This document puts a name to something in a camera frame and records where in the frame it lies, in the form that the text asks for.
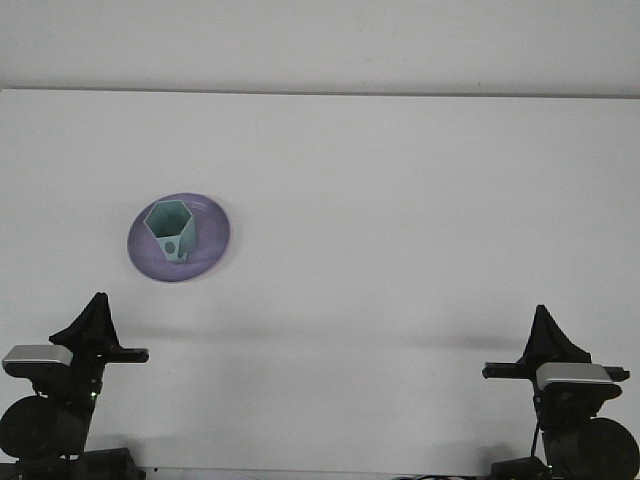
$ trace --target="hexagonal cup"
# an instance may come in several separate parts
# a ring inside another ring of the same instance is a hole
[[[182,200],[156,202],[144,224],[168,262],[185,263],[198,246],[196,220]]]

